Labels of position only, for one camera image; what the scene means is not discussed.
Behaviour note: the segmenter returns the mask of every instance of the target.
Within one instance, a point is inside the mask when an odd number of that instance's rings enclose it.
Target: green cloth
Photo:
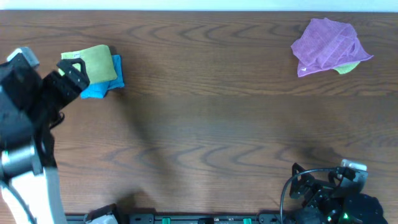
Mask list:
[[[340,67],[334,68],[340,75],[347,74],[348,72],[352,71],[360,62],[349,63]]]
[[[81,58],[85,61],[90,85],[115,80],[118,77],[113,67],[111,51],[106,45],[97,45],[88,49],[61,54],[61,59],[75,58]],[[80,64],[74,64],[73,66],[80,70]]]

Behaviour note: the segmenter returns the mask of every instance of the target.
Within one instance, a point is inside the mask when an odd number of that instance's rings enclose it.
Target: purple cloth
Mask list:
[[[351,24],[328,18],[312,19],[292,50],[299,59],[298,77],[373,57],[365,52]]]

